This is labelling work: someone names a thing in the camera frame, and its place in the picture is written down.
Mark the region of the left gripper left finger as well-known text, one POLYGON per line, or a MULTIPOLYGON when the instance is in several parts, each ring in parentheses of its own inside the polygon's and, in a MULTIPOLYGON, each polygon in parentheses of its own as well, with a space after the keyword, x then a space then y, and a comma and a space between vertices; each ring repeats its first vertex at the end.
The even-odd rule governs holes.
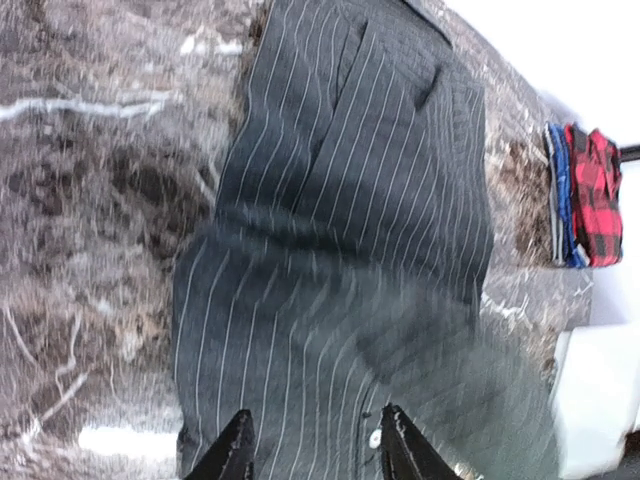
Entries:
POLYGON ((251 411, 239 410, 186 480, 253 480, 254 424, 251 411))

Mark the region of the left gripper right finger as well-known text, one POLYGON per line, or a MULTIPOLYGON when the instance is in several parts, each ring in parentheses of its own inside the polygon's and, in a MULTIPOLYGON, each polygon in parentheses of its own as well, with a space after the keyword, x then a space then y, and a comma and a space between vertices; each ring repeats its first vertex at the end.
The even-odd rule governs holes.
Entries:
POLYGON ((382 410, 380 463, 386 480, 460 479, 395 404, 387 404, 382 410))

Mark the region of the dark pinstripe long sleeve shirt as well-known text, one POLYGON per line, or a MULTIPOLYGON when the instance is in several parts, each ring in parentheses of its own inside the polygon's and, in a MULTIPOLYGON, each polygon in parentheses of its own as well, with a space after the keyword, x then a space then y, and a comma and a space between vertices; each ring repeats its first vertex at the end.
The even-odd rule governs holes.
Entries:
POLYGON ((210 223, 173 276, 180 478, 251 414, 258 479, 379 479, 383 410, 554 479, 546 387, 483 328, 484 92, 416 1, 276 1, 210 223))

